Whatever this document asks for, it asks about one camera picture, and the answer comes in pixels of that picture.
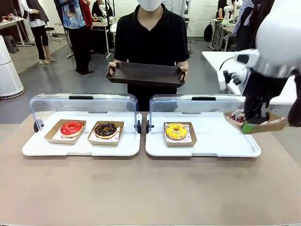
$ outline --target hand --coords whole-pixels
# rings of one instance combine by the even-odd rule
[[[32,10],[32,13],[33,13],[33,14],[40,14],[40,11],[38,11],[38,10],[36,10],[36,9],[33,9],[33,10]]]
[[[188,67],[186,66],[183,66],[183,67],[180,67],[180,69],[185,72],[185,79],[187,78],[187,75],[188,75]]]
[[[109,72],[111,75],[113,75],[115,69],[116,69],[116,64],[113,63],[113,62],[109,62],[108,72]]]

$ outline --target green tab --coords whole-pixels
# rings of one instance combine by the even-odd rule
[[[254,128],[254,124],[249,124],[247,122],[244,123],[241,131],[243,132],[243,134],[250,134],[252,132],[252,129]]]

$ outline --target red shirt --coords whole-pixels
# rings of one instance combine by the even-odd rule
[[[86,26],[87,27],[90,27],[93,25],[93,21],[92,21],[92,15],[91,15],[91,11],[90,11],[90,7],[84,3],[83,0],[79,0],[79,3],[80,3],[80,6],[81,6],[81,9],[83,10],[83,13],[84,13],[84,19],[85,19],[85,22],[86,22]]]

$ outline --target yellow glazed donut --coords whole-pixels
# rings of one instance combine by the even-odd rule
[[[187,135],[187,129],[179,123],[171,123],[166,128],[166,134],[174,140],[182,140]]]

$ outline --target box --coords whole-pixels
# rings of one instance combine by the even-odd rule
[[[90,138],[91,134],[93,133],[93,131],[95,130],[96,126],[98,124],[103,123],[103,122],[111,122],[111,123],[114,123],[117,128],[120,127],[119,139],[118,139],[117,142],[105,142],[105,141],[104,142],[98,142],[98,141],[89,140],[89,138]],[[123,121],[97,121],[95,123],[93,129],[91,130],[89,136],[88,136],[88,141],[92,145],[118,146],[118,142],[120,141],[120,137],[121,137],[121,134],[122,134],[123,127],[124,127],[124,122]]]
[[[165,132],[165,125],[166,124],[171,124],[171,123],[179,123],[179,124],[182,124],[182,125],[188,125],[192,141],[191,142],[186,142],[186,143],[169,143],[169,142],[167,142],[165,140],[168,147],[193,147],[196,144],[197,137],[196,137],[196,133],[195,133],[195,131],[193,129],[193,126],[192,126],[191,122],[177,122],[177,121],[174,121],[174,122],[164,122],[164,124],[163,124],[164,134],[166,133]]]
[[[76,136],[74,140],[53,140],[53,136],[57,133],[57,131],[60,129],[62,125],[69,121],[78,121],[83,125],[82,130],[80,133]],[[75,145],[81,134],[84,132],[86,128],[87,121],[81,121],[81,120],[70,120],[70,119],[61,119],[57,122],[57,124],[44,136],[44,138],[51,144],[62,144],[62,145]]]
[[[268,113],[269,113],[268,122],[281,119],[281,117],[279,117],[279,116],[277,116],[277,115],[275,115],[271,112],[268,112]],[[279,130],[283,130],[287,125],[287,121],[282,120],[278,123],[271,124],[271,125],[255,125],[255,124],[250,124],[250,123],[245,121],[244,124],[241,126],[241,125],[239,125],[239,123],[237,123],[237,122],[235,122],[234,120],[231,119],[231,115],[232,115],[232,112],[226,112],[225,113],[226,121],[229,122],[232,126],[234,126],[237,129],[241,130],[244,134],[279,131]]]

